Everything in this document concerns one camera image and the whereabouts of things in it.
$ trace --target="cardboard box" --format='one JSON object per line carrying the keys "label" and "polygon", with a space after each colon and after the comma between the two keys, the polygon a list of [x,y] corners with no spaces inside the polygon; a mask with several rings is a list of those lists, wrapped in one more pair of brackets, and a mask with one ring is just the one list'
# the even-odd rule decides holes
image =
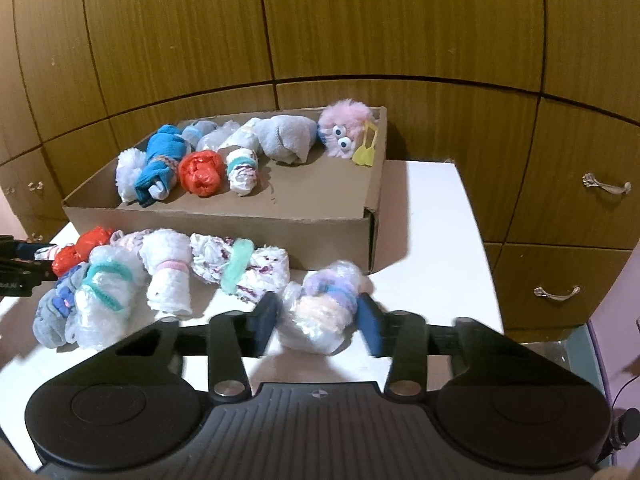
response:
{"label": "cardboard box", "polygon": [[[262,156],[254,192],[239,197],[228,186],[210,198],[180,186],[164,202],[147,208],[124,205],[115,187],[117,158],[95,173],[63,201],[80,233],[97,225],[124,232],[162,227],[191,235],[249,238],[256,246],[287,250],[292,269],[318,270],[338,259],[371,271],[376,247],[380,181],[386,151],[386,108],[372,108],[378,143],[372,168],[326,156],[319,142],[307,164],[288,166]],[[217,116],[218,124],[279,114],[304,115],[317,121],[322,108]],[[147,139],[137,147],[146,149]]]}

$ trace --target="table surface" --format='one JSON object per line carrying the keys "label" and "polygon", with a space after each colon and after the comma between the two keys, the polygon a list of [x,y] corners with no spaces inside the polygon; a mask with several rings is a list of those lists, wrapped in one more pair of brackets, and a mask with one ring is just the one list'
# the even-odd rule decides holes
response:
{"label": "table surface", "polygon": [[[54,238],[70,243],[78,232],[68,224]],[[388,160],[383,170],[376,268],[370,275],[372,295],[387,310],[408,310],[431,324],[452,325],[457,317],[471,317],[502,332],[502,320],[481,237],[460,176],[453,164]],[[303,272],[292,272],[300,280]],[[58,351],[35,345],[28,348],[31,322],[38,299],[52,285],[41,285],[31,298],[4,298],[0,302],[0,367],[2,351],[14,346],[12,360],[0,369],[0,427],[27,466],[40,461],[24,425],[24,409],[31,394],[44,382],[95,354],[91,350]],[[249,310],[247,304],[227,296],[215,286],[191,280],[193,319],[202,324],[227,310]],[[139,294],[130,332],[154,320]],[[432,383],[446,381],[446,362],[432,366]],[[359,332],[350,345],[334,356],[304,354],[284,349],[277,337],[265,357],[245,358],[252,387],[265,381],[340,382],[377,381],[382,389],[389,358],[368,355]],[[199,390],[207,390],[206,357],[185,358],[183,377]]]}

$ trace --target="metal handle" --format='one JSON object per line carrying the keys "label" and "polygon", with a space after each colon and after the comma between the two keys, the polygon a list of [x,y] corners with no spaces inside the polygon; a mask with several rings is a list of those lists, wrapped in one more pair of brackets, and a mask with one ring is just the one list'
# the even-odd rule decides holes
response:
{"label": "metal handle", "polygon": [[631,182],[625,182],[625,185],[623,187],[612,186],[611,184],[603,184],[602,182],[598,181],[593,173],[585,173],[582,177],[582,183],[585,187],[599,187],[613,195],[624,195],[631,191]]}
{"label": "metal handle", "polygon": [[44,187],[44,184],[42,183],[42,181],[37,181],[37,182],[30,182],[27,184],[27,187],[29,188],[29,191],[36,191],[36,190],[41,190]]}
{"label": "metal handle", "polygon": [[576,294],[578,294],[578,292],[580,292],[580,287],[579,286],[574,286],[574,290],[572,290],[571,293],[567,294],[566,296],[556,296],[555,294],[549,294],[541,286],[537,286],[536,288],[533,289],[533,293],[537,297],[539,297],[539,298],[549,298],[550,300],[554,300],[554,301],[566,301],[569,298],[574,297]]}

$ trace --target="pink fluffy toy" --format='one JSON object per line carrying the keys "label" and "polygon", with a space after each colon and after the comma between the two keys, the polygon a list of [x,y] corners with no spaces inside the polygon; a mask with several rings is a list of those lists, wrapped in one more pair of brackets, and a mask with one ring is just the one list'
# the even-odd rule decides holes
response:
{"label": "pink fluffy toy", "polygon": [[369,107],[343,99],[325,108],[318,120],[318,137],[328,156],[351,158],[362,144],[366,123],[373,123]]}

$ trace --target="gray sock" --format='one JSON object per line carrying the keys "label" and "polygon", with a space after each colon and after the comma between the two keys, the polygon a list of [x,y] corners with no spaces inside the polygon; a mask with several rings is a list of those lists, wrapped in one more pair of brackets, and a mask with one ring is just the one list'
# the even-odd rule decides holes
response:
{"label": "gray sock", "polygon": [[[66,320],[75,310],[73,295],[82,283],[88,266],[83,262],[72,269],[58,280],[56,288],[40,298],[33,320],[33,335],[46,348],[57,348],[66,343]],[[62,305],[62,311],[56,308],[56,304],[59,307]]]}

